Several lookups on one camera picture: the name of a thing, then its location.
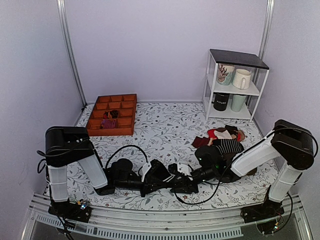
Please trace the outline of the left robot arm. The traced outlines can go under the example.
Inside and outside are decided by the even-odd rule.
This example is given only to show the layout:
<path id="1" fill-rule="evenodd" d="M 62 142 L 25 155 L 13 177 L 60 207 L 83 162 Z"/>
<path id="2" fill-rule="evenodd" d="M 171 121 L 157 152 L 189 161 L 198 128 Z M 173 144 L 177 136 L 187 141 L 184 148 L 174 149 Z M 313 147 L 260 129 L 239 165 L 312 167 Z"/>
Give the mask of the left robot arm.
<path id="1" fill-rule="evenodd" d="M 169 188 L 173 175 L 158 160 L 146 161 L 138 172 L 133 164 L 121 158 L 111 164 L 103 165 L 98 153 L 84 127 L 53 126 L 45 132 L 44 157 L 47 182 L 55 209 L 63 216 L 74 213 L 74 205 L 68 201 L 67 166 L 77 162 L 89 179 L 94 191 L 100 195 L 111 195 L 117 188 L 139 190 L 140 195 L 158 189 Z"/>

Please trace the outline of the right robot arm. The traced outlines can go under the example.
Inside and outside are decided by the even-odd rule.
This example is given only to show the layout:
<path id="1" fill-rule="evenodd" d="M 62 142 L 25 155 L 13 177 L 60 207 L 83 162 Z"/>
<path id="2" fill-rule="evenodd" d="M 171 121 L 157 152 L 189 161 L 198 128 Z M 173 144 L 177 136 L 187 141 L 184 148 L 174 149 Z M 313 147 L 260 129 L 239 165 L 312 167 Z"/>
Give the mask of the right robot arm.
<path id="1" fill-rule="evenodd" d="M 187 184 L 191 184 L 191 191 L 196 192 L 200 183 L 211 179 L 219 184 L 233 183 L 264 163 L 281 157 L 285 163 L 268 188 L 265 202 L 258 208 L 262 218 L 269 218 L 302 173 L 314 164 L 318 151 L 318 141 L 309 130 L 280 119 L 263 139 L 248 149 L 243 149 L 235 140 L 222 139 L 220 143 L 201 146 L 195 151 L 200 168 L 170 165 L 169 169 L 178 176 L 172 191 L 185 193 Z"/>

